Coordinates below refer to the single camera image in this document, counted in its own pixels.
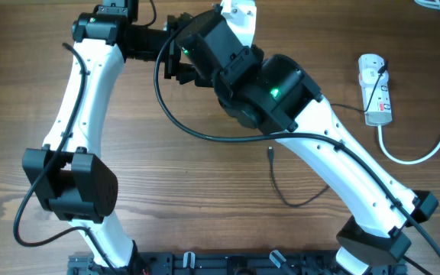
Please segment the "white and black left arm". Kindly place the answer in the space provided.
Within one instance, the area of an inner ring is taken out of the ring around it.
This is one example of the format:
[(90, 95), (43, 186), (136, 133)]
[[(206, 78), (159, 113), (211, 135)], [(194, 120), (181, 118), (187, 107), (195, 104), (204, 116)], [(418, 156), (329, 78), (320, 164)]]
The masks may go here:
[[(188, 21), (171, 16), (163, 30), (138, 24), (136, 1), (104, 1), (73, 23), (68, 45), (73, 67), (60, 110), (39, 149), (24, 152), (28, 196), (78, 231), (91, 248), (86, 271), (146, 274), (148, 264), (124, 232), (115, 205), (116, 175), (101, 160), (102, 129), (109, 100), (127, 59), (164, 62), (168, 76), (180, 67), (170, 36)], [(161, 50), (171, 56), (163, 59)]]

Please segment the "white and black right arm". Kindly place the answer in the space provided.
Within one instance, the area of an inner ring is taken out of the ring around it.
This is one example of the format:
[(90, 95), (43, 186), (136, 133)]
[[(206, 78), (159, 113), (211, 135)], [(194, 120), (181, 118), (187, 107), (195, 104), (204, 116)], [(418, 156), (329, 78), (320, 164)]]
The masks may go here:
[(225, 112), (259, 139), (274, 140), (304, 160), (351, 212), (337, 234), (337, 264), (351, 274), (399, 263), (438, 206), (430, 193), (394, 179), (342, 125), (319, 86), (292, 58), (265, 57), (240, 38), (244, 18), (223, 8), (192, 18), (175, 36)]

